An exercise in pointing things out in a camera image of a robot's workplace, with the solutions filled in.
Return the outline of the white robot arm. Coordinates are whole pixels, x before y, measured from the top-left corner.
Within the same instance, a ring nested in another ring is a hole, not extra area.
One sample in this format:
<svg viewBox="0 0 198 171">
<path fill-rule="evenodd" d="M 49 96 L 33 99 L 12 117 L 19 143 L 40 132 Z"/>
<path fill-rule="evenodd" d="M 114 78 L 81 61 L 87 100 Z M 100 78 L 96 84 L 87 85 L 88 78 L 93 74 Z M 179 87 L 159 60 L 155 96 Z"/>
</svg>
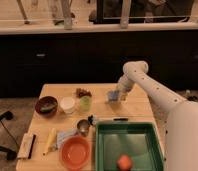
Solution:
<svg viewBox="0 0 198 171">
<path fill-rule="evenodd" d="M 145 61 L 123 65 L 117 83 L 125 99 L 137 84 L 167 113 L 164 171 L 198 171 L 198 102 L 189 101 L 147 75 Z"/>
</svg>

